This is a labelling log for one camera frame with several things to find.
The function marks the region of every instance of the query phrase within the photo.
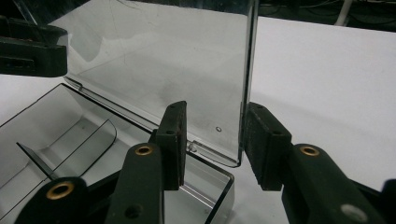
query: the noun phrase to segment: transparent plastic lid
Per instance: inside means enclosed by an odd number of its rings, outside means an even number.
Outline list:
[[[248,102],[255,0],[15,0],[68,35],[66,80],[159,124],[188,103],[189,149],[235,166]]]

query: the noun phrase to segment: white table surface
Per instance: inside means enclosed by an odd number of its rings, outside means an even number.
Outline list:
[[[396,34],[259,19],[252,102],[267,106],[293,143],[325,149],[345,174],[374,189],[396,178]],[[62,78],[0,76],[0,123]],[[279,192],[257,185],[246,158],[229,223],[288,223]]]

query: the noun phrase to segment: white work surface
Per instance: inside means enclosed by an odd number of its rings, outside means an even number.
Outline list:
[[[325,149],[345,174],[374,189],[396,178],[396,34],[259,19],[252,102]],[[0,76],[0,123],[62,78]],[[257,185],[245,158],[229,223],[288,223],[279,192]]]

